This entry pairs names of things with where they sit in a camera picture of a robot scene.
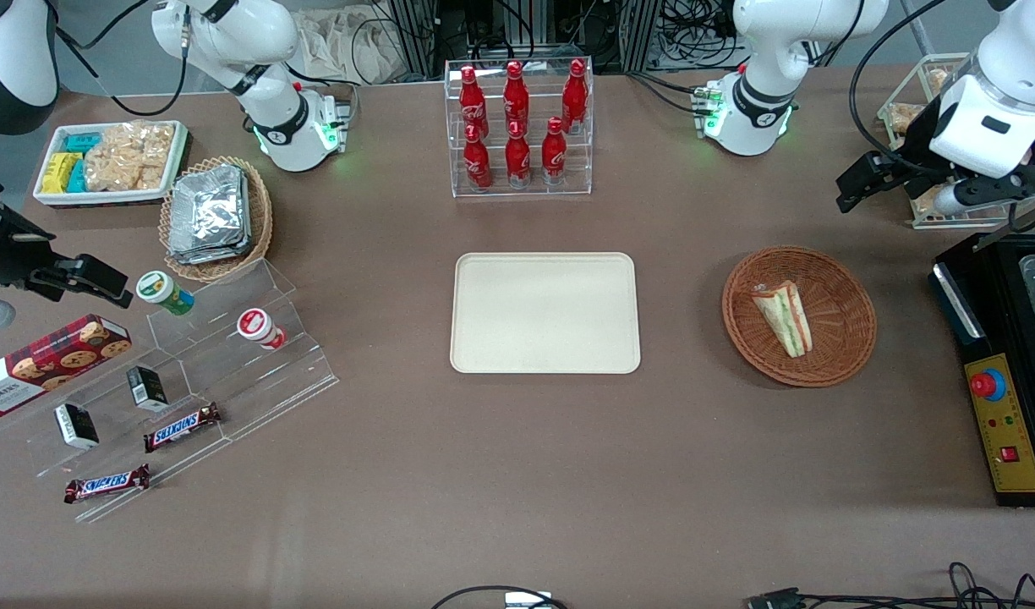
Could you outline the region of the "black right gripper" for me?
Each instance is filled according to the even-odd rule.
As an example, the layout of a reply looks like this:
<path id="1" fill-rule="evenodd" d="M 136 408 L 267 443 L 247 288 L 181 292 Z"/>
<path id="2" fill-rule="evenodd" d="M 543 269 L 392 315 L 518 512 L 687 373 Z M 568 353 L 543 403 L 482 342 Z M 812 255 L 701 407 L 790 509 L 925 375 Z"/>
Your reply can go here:
<path id="1" fill-rule="evenodd" d="M 0 194 L 4 187 L 0 184 Z M 0 200 L 0 288 L 30 290 L 58 302 L 66 292 L 89 294 L 127 309 L 134 294 L 127 276 L 93 255 L 70 261 L 70 269 L 54 267 L 62 256 L 54 253 L 55 235 L 37 227 Z"/>

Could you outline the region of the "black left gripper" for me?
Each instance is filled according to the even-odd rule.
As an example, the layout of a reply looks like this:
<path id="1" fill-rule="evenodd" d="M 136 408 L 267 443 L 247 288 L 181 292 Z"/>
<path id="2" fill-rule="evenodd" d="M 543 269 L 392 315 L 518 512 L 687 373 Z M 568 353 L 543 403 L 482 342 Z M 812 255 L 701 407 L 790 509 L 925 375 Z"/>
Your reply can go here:
<path id="1" fill-rule="evenodd" d="M 912 195 L 934 189 L 936 211 L 1035 201 L 1035 112 L 930 103 L 909 124 L 895 153 L 895 165 L 881 153 L 865 153 L 842 171 L 839 212 L 901 185 Z"/>

